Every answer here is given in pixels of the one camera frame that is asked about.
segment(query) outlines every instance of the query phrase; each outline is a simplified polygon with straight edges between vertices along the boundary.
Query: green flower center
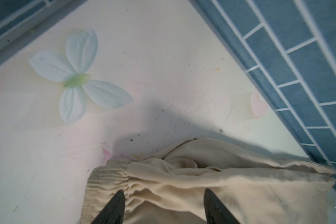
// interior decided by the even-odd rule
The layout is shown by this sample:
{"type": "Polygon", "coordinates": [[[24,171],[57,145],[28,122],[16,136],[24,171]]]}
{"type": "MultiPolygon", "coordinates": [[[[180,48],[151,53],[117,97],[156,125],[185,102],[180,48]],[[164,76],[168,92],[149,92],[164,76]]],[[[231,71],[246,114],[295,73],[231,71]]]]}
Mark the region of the green flower center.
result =
{"type": "Polygon", "coordinates": [[[78,87],[87,83],[91,76],[89,74],[76,74],[63,83],[64,87],[78,87]]]}

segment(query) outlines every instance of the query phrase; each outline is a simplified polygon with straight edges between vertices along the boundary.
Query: white petal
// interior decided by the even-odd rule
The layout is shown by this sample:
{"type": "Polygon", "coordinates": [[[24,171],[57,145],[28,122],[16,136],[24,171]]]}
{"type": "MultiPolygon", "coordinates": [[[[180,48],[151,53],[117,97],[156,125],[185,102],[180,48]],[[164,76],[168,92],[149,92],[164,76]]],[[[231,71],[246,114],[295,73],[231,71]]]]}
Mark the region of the white petal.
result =
{"type": "Polygon", "coordinates": [[[64,82],[76,74],[70,63],[54,51],[40,51],[29,63],[37,74],[54,82],[64,82]]]}
{"type": "Polygon", "coordinates": [[[99,41],[93,30],[74,34],[67,38],[66,56],[77,73],[85,73],[97,54],[99,41]]]}
{"type": "Polygon", "coordinates": [[[86,112],[87,102],[82,87],[67,88],[60,99],[60,115],[70,124],[78,121],[86,112]]]}
{"type": "Polygon", "coordinates": [[[119,108],[133,101],[126,90],[111,83],[90,80],[82,87],[95,103],[105,108],[119,108]]]}

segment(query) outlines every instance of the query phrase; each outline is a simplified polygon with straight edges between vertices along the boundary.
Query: beige pants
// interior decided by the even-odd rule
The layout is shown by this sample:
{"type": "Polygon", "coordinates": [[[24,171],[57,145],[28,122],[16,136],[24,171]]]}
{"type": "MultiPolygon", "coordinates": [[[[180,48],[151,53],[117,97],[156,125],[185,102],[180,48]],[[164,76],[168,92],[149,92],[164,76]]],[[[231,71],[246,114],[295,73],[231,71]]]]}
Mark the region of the beige pants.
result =
{"type": "Polygon", "coordinates": [[[140,162],[118,159],[95,168],[81,224],[90,224],[118,190],[126,197],[124,224],[206,223],[206,188],[241,224],[325,224],[334,173],[314,162],[275,160],[220,140],[190,139],[140,162]]]}

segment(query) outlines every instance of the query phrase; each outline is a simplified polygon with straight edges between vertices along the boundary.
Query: wrinkled fabric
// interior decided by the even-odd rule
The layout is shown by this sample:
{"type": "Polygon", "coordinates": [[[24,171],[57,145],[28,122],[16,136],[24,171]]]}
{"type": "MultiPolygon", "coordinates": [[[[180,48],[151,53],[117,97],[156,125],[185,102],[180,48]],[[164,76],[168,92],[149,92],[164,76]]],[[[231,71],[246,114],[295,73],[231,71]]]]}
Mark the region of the wrinkled fabric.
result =
{"type": "Polygon", "coordinates": [[[206,223],[206,188],[241,224],[325,224],[334,173],[314,162],[271,159],[216,139],[189,139],[142,161],[109,160],[95,168],[81,224],[90,224],[118,190],[126,197],[124,224],[206,223]]]}

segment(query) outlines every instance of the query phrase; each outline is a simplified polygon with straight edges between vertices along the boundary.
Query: printed flower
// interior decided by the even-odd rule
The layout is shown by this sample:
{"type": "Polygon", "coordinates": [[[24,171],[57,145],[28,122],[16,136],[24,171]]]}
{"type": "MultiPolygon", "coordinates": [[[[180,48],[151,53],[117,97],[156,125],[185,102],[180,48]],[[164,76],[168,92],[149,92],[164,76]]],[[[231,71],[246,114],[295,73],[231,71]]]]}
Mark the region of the printed flower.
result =
{"type": "Polygon", "coordinates": [[[35,54],[29,63],[41,77],[63,82],[67,89],[59,102],[60,116],[66,123],[78,121],[86,112],[86,94],[105,108],[119,108],[133,99],[129,93],[111,83],[90,80],[86,74],[97,54],[98,40],[93,30],[86,30],[67,38],[65,52],[60,54],[45,50],[35,54]]]}

